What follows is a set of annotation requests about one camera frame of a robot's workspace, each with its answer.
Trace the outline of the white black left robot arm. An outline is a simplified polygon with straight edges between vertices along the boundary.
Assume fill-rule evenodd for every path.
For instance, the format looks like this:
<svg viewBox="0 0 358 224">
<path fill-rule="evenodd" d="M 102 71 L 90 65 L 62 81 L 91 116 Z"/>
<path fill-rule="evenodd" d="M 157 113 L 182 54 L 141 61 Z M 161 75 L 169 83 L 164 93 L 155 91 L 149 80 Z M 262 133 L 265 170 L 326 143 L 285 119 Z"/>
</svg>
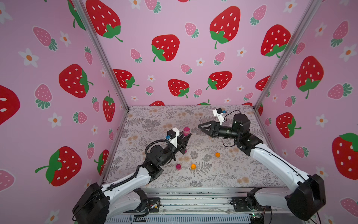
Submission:
<svg viewBox="0 0 358 224">
<path fill-rule="evenodd" d="M 151 142 L 145 148 L 144 162 L 134 173 L 109 184 L 90 185 L 74 206 L 72 220 L 78 224 L 103 224 L 124 212 L 145 210 L 148 196 L 142 187 L 156 180 L 163 173 L 162 167 L 176 160 L 176 153 L 185 154 L 190 138 L 191 134 L 180 133 Z"/>
</svg>

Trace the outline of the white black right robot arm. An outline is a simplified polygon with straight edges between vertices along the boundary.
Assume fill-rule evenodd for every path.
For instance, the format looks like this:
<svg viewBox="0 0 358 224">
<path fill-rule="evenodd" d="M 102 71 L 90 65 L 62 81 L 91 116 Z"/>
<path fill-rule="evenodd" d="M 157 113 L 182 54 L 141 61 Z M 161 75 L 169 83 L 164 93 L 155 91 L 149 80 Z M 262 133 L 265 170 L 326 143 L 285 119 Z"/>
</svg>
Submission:
<svg viewBox="0 0 358 224">
<path fill-rule="evenodd" d="M 250 120 L 245 114 L 235 114 L 230 127 L 222 125 L 224 117 L 221 114 L 217 117 L 218 121 L 199 124 L 198 128 L 212 138 L 232 139 L 240 151 L 259 161 L 286 185 L 282 189 L 251 190 L 246 199 L 248 209 L 282 208 L 303 221 L 317 215 L 326 204 L 324 180 L 319 175 L 309 175 L 274 153 L 250 132 Z"/>
</svg>

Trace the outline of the aluminium front base rails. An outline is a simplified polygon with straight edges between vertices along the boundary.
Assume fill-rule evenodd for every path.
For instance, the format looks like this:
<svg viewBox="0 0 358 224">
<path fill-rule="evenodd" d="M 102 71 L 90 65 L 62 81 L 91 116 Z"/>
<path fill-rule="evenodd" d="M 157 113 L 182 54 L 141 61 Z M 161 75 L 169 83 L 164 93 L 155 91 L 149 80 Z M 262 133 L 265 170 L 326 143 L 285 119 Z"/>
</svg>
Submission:
<svg viewBox="0 0 358 224">
<path fill-rule="evenodd" d="M 148 197 L 159 197 L 159 212 L 141 218 L 127 211 L 107 219 L 107 224 L 302 224 L 290 211 L 235 211 L 232 197 L 246 197 L 250 188 L 146 188 Z"/>
</svg>

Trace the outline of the aluminium right table edge rail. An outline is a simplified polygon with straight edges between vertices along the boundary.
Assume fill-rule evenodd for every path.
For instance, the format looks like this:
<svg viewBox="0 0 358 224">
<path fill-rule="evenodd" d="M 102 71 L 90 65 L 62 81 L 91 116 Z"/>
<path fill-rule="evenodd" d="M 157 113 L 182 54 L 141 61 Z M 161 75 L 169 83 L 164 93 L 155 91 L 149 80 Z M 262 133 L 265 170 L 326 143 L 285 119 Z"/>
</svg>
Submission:
<svg viewBox="0 0 358 224">
<path fill-rule="evenodd" d="M 277 154 L 277 148 L 272 142 L 263 121 L 261 121 L 259 113 L 254 111 L 254 115 L 263 132 L 265 143 L 260 143 L 251 150 L 250 156 L 263 164 L 267 169 L 274 173 L 292 192 L 298 187 L 298 182 L 301 181 L 297 176 L 298 170 Z"/>
</svg>

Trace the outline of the aluminium table edge rail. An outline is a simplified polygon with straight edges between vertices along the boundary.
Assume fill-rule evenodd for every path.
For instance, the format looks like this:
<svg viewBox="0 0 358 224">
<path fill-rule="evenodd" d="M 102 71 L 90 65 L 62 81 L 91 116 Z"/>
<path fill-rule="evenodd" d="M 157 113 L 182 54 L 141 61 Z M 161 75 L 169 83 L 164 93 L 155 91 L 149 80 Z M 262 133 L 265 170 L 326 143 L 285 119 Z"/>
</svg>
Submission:
<svg viewBox="0 0 358 224">
<path fill-rule="evenodd" d="M 110 149 L 110 154 L 109 154 L 109 157 L 108 157 L 107 162 L 105 164 L 104 171 L 103 171 L 100 179 L 97 181 L 99 186 L 103 185 L 106 182 L 106 180 L 107 180 L 107 178 L 109 176 L 111 165 L 113 163 L 113 160 L 114 160 L 118 145 L 120 143 L 120 139 L 122 137 L 122 133 L 123 133 L 123 130 L 124 130 L 127 118 L 128 118 L 128 114 L 129 114 L 129 111 L 126 110 L 124 112 L 124 115 L 123 115 L 123 118 L 122 118 L 122 120 L 120 122 L 120 125 L 119 125 L 119 127 L 117 129 L 117 133 L 115 135 L 114 142 L 113 142 L 112 147 Z"/>
<path fill-rule="evenodd" d="M 301 181 L 297 176 L 298 170 L 277 154 L 277 148 L 272 142 L 263 121 L 261 121 L 259 113 L 254 111 L 254 115 L 263 132 L 265 143 L 260 143 L 251 150 L 250 156 L 263 164 L 267 169 L 274 173 L 292 192 L 298 187 L 298 182 Z"/>
</svg>

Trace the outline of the aluminium left table edge rail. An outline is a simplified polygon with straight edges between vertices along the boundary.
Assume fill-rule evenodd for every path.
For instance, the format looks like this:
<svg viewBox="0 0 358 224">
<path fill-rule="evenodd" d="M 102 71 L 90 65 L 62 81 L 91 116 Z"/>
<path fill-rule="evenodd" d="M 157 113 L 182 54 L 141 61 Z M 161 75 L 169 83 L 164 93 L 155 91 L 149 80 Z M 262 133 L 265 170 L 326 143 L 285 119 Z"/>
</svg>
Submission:
<svg viewBox="0 0 358 224">
<path fill-rule="evenodd" d="M 108 157 L 107 162 L 105 164 L 104 171 L 103 171 L 100 179 L 97 181 L 99 186 L 103 185 L 106 182 L 106 180 L 107 180 L 107 178 L 109 176 L 111 165 L 113 163 L 113 160 L 114 160 L 118 145 L 120 143 L 120 139 L 122 137 L 122 133 L 123 133 L 123 130 L 124 130 L 127 118 L 128 118 L 128 114 L 129 114 L 129 111 L 126 110 L 124 112 L 124 115 L 123 115 L 123 118 L 122 118 L 122 120 L 120 122 L 120 125 L 119 125 L 119 127 L 117 129 L 117 133 L 115 135 L 114 142 L 113 142 L 112 147 L 110 149 L 110 154 L 109 154 L 109 157 Z"/>
</svg>

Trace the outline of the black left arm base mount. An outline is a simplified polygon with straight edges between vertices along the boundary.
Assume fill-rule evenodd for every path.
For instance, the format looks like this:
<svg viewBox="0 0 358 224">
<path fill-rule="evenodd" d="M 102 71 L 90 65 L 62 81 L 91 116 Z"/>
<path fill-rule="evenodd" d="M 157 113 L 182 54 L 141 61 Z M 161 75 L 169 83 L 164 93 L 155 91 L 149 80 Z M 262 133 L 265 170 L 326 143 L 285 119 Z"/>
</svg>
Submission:
<svg viewBox="0 0 358 224">
<path fill-rule="evenodd" d="M 149 215 L 151 212 L 159 212 L 160 208 L 160 198 L 159 197 L 148 197 L 148 195 L 142 189 L 135 189 L 136 192 L 140 197 L 140 204 L 135 209 L 137 213 L 140 215 L 135 215 L 135 218 L 141 218 Z"/>
</svg>

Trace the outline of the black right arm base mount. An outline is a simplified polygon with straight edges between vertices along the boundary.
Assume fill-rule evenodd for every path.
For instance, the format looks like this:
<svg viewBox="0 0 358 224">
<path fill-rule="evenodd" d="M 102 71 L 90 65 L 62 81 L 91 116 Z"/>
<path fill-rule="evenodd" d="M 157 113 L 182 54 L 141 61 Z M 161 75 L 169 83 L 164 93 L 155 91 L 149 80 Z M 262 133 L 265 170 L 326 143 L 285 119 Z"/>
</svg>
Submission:
<svg viewBox="0 0 358 224">
<path fill-rule="evenodd" d="M 272 211 L 270 206 L 263 206 L 255 199 L 256 193 L 262 188 L 254 188 L 246 197 L 232 197 L 230 204 L 234 207 L 235 211 L 251 211 L 262 212 Z"/>
</svg>

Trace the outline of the aluminium right rear corner post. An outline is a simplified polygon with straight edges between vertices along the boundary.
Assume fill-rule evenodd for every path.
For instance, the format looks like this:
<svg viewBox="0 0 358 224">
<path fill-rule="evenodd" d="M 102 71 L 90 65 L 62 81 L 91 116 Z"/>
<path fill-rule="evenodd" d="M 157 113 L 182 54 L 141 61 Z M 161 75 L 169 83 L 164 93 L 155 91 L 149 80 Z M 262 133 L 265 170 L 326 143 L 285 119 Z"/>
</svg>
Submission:
<svg viewBox="0 0 358 224">
<path fill-rule="evenodd" d="M 258 108 L 261 105 L 261 103 L 263 103 L 267 93 L 269 92 L 271 87 L 275 84 L 277 77 L 279 76 L 282 69 L 284 68 L 287 60 L 290 58 L 293 48 L 298 43 L 298 41 L 301 39 L 302 35 L 305 33 L 307 27 L 309 26 L 311 20 L 315 16 L 315 14 L 318 11 L 321 4 L 322 4 L 322 1 L 319 1 L 319 0 L 309 1 L 309 4 L 308 4 L 306 10 L 304 11 L 299 23 L 297 24 L 297 26 L 291 36 L 288 46 L 283 51 L 276 66 L 274 67 L 273 71 L 271 72 L 270 78 L 269 78 L 264 90 L 262 91 L 259 99 L 254 104 L 253 108 L 254 108 L 255 112 L 258 111 Z"/>
</svg>

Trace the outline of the aluminium corner post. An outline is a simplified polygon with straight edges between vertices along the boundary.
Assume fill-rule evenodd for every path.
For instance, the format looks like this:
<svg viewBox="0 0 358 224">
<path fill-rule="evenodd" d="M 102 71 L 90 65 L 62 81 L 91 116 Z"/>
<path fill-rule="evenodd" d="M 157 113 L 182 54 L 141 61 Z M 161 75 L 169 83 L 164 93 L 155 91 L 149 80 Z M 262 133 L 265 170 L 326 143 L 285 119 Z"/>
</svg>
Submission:
<svg viewBox="0 0 358 224">
<path fill-rule="evenodd" d="M 270 78 L 269 78 L 264 90 L 262 91 L 259 99 L 254 104 L 253 108 L 254 108 L 255 112 L 258 111 L 258 108 L 261 105 L 261 103 L 263 103 L 267 93 L 269 92 L 271 87 L 275 84 L 277 77 L 279 76 L 282 69 L 284 68 L 287 60 L 290 58 L 293 48 L 298 43 L 298 41 L 301 39 L 302 35 L 305 33 L 307 27 L 309 26 L 311 20 L 315 16 L 315 14 L 318 11 L 321 4 L 322 4 L 322 1 L 319 1 L 319 0 L 309 1 L 309 4 L 308 4 L 306 10 L 304 11 L 299 23 L 297 24 L 297 26 L 291 36 L 288 46 L 283 51 L 276 66 L 274 67 L 273 71 L 271 72 Z"/>
<path fill-rule="evenodd" d="M 76 9 L 77 9 L 77 12 L 80 16 L 80 19 L 82 20 L 86 30 L 87 30 L 87 33 L 94 45 L 94 48 L 96 49 L 96 52 L 98 54 L 98 57 L 103 65 L 103 68 L 105 69 L 108 77 L 109 77 L 109 80 L 121 102 L 121 104 L 123 105 L 123 108 L 126 112 L 129 111 L 129 106 L 127 104 L 127 101 L 125 100 L 125 97 L 123 95 L 123 93 L 121 92 L 121 88 L 118 84 L 118 81 L 116 79 L 116 76 L 115 76 L 115 73 L 113 72 L 113 69 L 109 63 L 109 60 L 103 50 L 103 47 L 99 41 L 99 38 L 98 38 L 98 35 L 97 33 L 95 32 L 95 29 L 90 21 L 90 18 L 89 18 L 89 15 L 86 11 L 86 8 L 85 8 L 85 5 L 83 3 L 83 1 L 79 1 L 79 0 L 74 0 L 73 1 Z"/>
</svg>

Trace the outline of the aluminium left rear corner post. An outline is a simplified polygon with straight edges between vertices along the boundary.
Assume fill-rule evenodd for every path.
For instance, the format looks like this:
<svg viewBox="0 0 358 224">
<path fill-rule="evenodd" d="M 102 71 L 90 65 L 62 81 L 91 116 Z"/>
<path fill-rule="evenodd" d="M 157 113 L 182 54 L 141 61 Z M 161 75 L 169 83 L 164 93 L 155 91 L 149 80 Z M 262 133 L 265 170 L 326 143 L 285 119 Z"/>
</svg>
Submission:
<svg viewBox="0 0 358 224">
<path fill-rule="evenodd" d="M 103 47 L 99 41 L 99 38 L 98 38 L 98 35 L 97 33 L 95 32 L 95 29 L 90 21 L 90 18 L 89 18 L 89 15 L 86 11 L 86 8 L 85 8 L 85 5 L 83 3 L 83 1 L 79 1 L 79 0 L 74 0 L 73 1 L 76 9 L 77 9 L 77 12 L 80 16 L 80 19 L 82 20 L 86 30 L 87 30 L 87 33 L 94 45 L 94 48 L 96 49 L 96 52 L 98 54 L 98 57 L 103 65 L 103 68 L 105 69 L 108 77 L 109 77 L 109 80 L 121 102 L 121 104 L 123 105 L 123 108 L 126 112 L 129 111 L 129 106 L 127 104 L 127 101 L 125 100 L 125 97 L 123 95 L 123 93 L 121 92 L 121 88 L 118 84 L 118 81 L 116 79 L 116 76 L 115 76 L 115 73 L 113 72 L 113 69 L 109 63 L 109 60 L 103 50 Z"/>
</svg>

